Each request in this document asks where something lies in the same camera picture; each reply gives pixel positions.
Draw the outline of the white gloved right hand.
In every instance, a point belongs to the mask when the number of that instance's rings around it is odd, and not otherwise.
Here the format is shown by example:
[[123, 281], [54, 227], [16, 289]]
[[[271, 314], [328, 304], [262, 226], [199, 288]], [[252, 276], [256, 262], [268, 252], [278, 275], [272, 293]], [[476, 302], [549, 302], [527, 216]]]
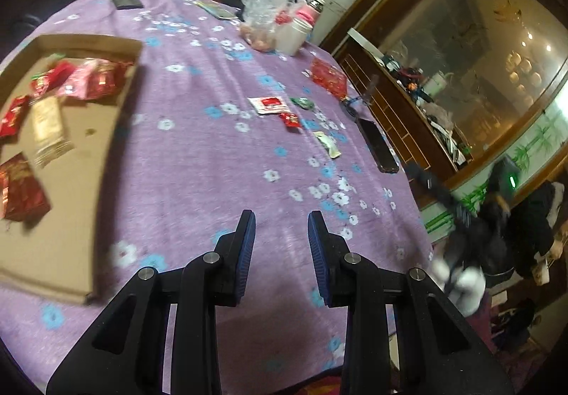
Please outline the white gloved right hand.
[[434, 258], [430, 265], [431, 278], [446, 294], [464, 317], [473, 315], [480, 307], [486, 281], [483, 271], [476, 266], [456, 267], [450, 271], [442, 258]]

